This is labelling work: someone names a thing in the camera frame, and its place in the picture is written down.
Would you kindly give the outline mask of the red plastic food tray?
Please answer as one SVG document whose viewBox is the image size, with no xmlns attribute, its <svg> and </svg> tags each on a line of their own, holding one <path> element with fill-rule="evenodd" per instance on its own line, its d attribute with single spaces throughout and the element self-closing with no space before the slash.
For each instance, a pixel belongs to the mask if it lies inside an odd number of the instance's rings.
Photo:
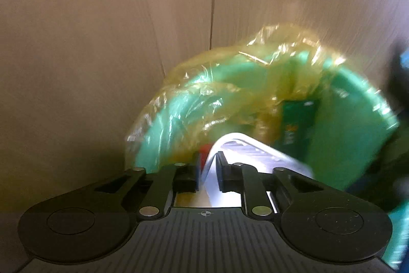
<svg viewBox="0 0 409 273">
<path fill-rule="evenodd" d="M 239 207 L 241 195 L 235 192 L 223 193 L 218 186 L 215 155 L 222 152 L 229 164 L 247 164 L 260 173 L 271 173 L 274 168 L 283 167 L 304 176 L 313 177 L 311 167 L 239 132 L 221 136 L 214 144 L 206 144 L 199 149 L 200 167 L 199 194 L 206 198 L 199 201 L 205 207 Z"/>
</svg>

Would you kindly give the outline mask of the long green wrapper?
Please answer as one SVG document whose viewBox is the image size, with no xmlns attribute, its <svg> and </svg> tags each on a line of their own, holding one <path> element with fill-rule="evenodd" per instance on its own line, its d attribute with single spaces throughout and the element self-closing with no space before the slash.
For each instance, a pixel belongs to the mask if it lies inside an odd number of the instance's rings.
<svg viewBox="0 0 409 273">
<path fill-rule="evenodd" d="M 319 109 L 319 100 L 284 101 L 277 146 L 284 154 L 303 160 Z"/>
</svg>

